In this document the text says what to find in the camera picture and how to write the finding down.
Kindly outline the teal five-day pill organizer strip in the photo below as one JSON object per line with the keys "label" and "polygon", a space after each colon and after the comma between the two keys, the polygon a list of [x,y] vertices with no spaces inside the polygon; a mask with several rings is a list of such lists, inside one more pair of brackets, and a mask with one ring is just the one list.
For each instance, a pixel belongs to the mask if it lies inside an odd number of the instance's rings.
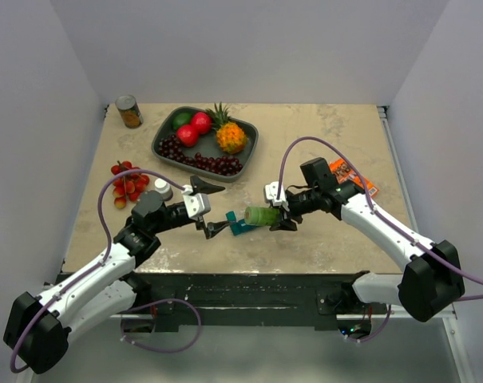
{"label": "teal five-day pill organizer strip", "polygon": [[226,218],[229,221],[230,230],[234,236],[239,236],[254,229],[253,226],[246,224],[244,219],[238,220],[234,211],[228,211]]}

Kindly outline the green pill bottle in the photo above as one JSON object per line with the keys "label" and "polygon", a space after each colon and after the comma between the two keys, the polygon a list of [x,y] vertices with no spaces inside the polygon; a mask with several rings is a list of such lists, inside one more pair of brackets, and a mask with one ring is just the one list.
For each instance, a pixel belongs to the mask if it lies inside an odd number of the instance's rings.
{"label": "green pill bottle", "polygon": [[279,219],[279,209],[273,207],[247,207],[244,212],[244,221],[252,226],[272,226]]}

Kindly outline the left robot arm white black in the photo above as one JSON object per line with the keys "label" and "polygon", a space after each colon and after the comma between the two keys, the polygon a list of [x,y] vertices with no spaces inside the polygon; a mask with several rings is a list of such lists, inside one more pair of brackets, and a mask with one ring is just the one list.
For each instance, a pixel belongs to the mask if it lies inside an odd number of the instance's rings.
{"label": "left robot arm white black", "polygon": [[224,187],[198,176],[185,185],[168,184],[180,190],[179,203],[166,205],[159,192],[143,192],[125,226],[116,235],[106,235],[106,248],[92,261],[39,294],[16,297],[3,335],[12,350],[12,373],[45,373],[62,359],[71,341],[109,316],[146,311],[151,294],[136,286],[134,271],[159,248],[158,234],[193,224],[211,239],[228,226],[226,221],[204,221],[211,210],[209,195]]}

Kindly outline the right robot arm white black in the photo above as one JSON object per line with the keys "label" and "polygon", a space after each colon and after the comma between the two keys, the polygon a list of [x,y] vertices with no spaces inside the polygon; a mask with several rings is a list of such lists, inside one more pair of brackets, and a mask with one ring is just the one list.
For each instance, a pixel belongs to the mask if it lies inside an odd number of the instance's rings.
{"label": "right robot arm white black", "polygon": [[341,293],[343,308],[360,313],[369,303],[403,307],[420,322],[433,316],[465,293],[456,247],[444,240],[435,243],[400,223],[372,202],[356,183],[337,181],[327,162],[316,158],[301,165],[304,191],[286,191],[278,182],[264,187],[264,199],[278,210],[273,231],[296,231],[305,214],[323,211],[357,229],[398,266],[400,275],[361,272]]}

